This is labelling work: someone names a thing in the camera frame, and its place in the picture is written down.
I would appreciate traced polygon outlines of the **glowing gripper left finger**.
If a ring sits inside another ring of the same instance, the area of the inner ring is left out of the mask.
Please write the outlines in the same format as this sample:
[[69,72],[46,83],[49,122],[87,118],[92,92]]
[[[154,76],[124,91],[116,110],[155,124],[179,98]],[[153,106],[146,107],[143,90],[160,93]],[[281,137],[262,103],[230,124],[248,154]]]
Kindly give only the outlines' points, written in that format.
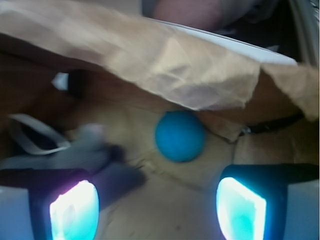
[[88,171],[2,169],[2,240],[93,240],[100,214],[98,191]]

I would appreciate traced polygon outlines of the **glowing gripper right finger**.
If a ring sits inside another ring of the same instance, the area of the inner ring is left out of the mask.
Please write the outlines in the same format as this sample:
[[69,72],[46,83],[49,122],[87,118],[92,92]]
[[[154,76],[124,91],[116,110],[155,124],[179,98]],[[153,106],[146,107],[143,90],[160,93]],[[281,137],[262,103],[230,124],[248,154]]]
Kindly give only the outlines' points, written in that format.
[[320,168],[233,164],[221,173],[216,213],[227,240],[318,240]]

